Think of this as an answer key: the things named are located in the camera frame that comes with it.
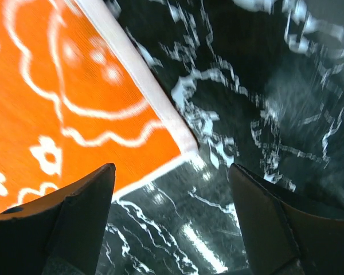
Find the orange white towel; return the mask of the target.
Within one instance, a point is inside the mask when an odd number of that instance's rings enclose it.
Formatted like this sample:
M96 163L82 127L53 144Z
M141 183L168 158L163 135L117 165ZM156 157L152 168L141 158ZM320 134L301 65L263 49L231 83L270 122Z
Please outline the orange white towel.
M122 196L197 151L103 1L0 1L0 213L106 163Z

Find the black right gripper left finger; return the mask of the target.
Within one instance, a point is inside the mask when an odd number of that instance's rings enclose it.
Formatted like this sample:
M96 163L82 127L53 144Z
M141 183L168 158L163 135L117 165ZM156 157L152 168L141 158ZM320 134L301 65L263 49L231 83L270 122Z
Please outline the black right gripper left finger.
M0 274L41 274L58 258L95 274L115 183L115 165L0 213Z

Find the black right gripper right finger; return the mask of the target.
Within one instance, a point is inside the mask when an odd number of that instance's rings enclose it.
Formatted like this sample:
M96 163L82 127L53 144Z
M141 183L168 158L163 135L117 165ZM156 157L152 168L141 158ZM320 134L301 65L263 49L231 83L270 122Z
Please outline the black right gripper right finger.
M344 274L344 210L236 163L229 182L252 274Z

